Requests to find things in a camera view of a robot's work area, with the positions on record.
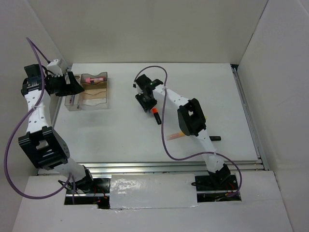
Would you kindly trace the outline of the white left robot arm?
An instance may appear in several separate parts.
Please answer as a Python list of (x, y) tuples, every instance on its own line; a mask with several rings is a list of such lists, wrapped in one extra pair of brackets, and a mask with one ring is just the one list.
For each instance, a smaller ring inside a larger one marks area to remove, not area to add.
[(70, 157), (69, 147), (52, 127), (49, 104), (51, 95), (59, 97), (84, 92), (72, 72), (49, 71), (32, 64), (24, 67), (27, 74), (21, 94), (27, 101), (28, 127), (18, 143), (31, 163), (38, 169), (54, 170), (70, 179), (69, 187), (90, 193), (95, 180), (90, 171)]

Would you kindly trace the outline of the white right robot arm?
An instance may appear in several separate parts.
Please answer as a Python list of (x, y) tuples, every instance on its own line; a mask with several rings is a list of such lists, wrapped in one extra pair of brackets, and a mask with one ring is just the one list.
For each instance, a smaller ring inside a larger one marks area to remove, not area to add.
[(173, 111), (177, 113), (176, 121), (181, 132), (185, 136), (193, 137), (204, 148), (204, 151), (199, 152), (199, 154), (203, 156), (206, 163), (212, 187), (222, 189), (226, 186), (231, 172), (225, 164), (224, 158), (216, 153), (216, 149), (207, 132), (206, 118), (199, 101), (196, 98), (188, 99), (182, 97), (167, 88), (161, 80), (155, 79), (152, 81), (144, 74), (134, 80), (133, 87), (138, 91), (135, 98), (145, 112), (155, 108), (157, 104), (156, 97), (160, 96), (163, 98), (161, 139), (164, 149), (167, 150), (164, 137), (165, 111), (167, 102), (170, 102)]

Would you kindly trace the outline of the pink capped pencil tube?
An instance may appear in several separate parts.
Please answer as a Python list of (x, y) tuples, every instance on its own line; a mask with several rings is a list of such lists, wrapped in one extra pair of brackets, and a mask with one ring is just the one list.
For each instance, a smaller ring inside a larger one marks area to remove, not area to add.
[(88, 83), (88, 84), (98, 84), (100, 82), (104, 82), (106, 81), (106, 78), (104, 76), (102, 77), (97, 77), (97, 78), (92, 78), (92, 77), (88, 77), (85, 79), (85, 82)]

